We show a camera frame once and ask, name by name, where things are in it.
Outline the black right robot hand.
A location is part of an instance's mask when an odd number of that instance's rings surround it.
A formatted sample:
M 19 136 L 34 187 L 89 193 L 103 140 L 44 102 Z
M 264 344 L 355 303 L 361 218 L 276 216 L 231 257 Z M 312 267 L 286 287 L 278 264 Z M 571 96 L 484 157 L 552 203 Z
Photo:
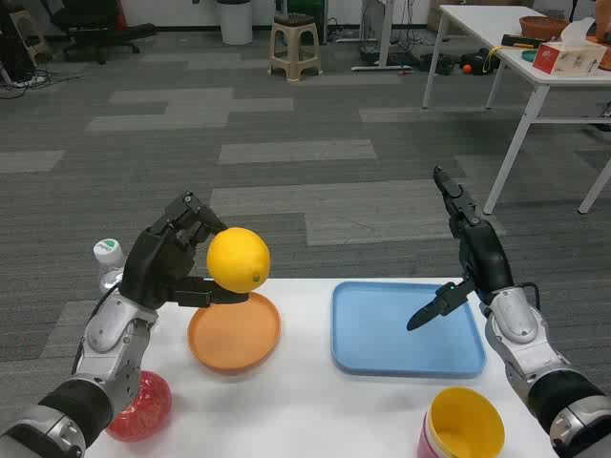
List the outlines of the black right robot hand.
M 469 192 L 440 167 L 433 169 L 432 177 L 449 214 L 453 237 L 459 240 L 462 282 L 448 282 L 438 288 L 434 299 L 411 316 L 409 331 L 454 312 L 472 292 L 489 298 L 495 291 L 515 285 L 495 228 L 479 215 Z

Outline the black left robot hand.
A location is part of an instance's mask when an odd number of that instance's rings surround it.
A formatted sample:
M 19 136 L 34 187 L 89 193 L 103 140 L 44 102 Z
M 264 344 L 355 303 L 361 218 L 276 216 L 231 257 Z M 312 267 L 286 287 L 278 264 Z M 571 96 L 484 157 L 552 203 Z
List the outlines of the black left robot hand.
M 226 228 L 195 194 L 183 192 L 138 236 L 125 263 L 120 294 L 151 310 L 167 302 L 197 308 L 246 302 L 247 293 L 190 274 L 197 246 Z

